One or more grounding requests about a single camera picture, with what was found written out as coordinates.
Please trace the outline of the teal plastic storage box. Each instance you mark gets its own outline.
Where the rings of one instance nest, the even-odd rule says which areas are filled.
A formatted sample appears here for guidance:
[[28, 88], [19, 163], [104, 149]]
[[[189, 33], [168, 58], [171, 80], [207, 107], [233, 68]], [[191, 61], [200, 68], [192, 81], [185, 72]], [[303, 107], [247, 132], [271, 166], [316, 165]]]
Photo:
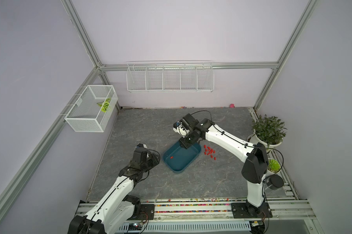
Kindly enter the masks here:
[[177, 141], [162, 156], [166, 166], [176, 174], [182, 173], [201, 153], [201, 146], [195, 143], [189, 149], [182, 148]]

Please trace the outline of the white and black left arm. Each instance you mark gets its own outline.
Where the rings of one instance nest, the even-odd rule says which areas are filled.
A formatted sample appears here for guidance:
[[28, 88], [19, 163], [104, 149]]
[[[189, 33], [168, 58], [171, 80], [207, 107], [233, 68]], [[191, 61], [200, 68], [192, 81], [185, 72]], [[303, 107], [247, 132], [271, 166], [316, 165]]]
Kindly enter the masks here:
[[69, 224], [68, 234], [114, 234], [122, 224], [140, 215], [140, 198], [129, 193], [141, 181], [143, 174], [160, 163], [155, 150], [141, 148], [130, 163], [119, 172], [113, 186], [85, 215], [76, 215]]

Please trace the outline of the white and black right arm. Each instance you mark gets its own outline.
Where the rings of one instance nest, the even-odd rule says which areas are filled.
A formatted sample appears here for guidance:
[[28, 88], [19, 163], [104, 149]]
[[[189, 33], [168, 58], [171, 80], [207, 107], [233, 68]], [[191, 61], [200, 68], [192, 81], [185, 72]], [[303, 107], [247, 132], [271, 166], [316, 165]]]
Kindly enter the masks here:
[[244, 163], [241, 174], [247, 181], [248, 207], [260, 208], [264, 201], [263, 181], [269, 165], [265, 146], [244, 141], [220, 128], [209, 119], [199, 122], [191, 115], [174, 123], [173, 130], [181, 135], [181, 147], [188, 149], [199, 140], [212, 142], [232, 153]]

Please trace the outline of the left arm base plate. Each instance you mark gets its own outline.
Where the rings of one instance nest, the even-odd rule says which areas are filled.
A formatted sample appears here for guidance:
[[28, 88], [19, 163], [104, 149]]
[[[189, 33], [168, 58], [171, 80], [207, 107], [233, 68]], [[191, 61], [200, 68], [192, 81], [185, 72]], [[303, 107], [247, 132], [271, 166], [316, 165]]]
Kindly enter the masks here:
[[140, 204], [135, 206], [134, 214], [128, 220], [153, 220], [155, 215], [153, 204]]

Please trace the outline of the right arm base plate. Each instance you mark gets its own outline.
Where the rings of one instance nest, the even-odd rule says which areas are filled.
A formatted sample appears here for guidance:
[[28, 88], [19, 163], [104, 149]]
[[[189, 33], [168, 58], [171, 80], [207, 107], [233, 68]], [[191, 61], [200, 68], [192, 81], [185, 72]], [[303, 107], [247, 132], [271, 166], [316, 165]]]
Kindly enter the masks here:
[[272, 218], [272, 212], [269, 205], [264, 201], [259, 207], [248, 202], [239, 202], [231, 204], [233, 218]]

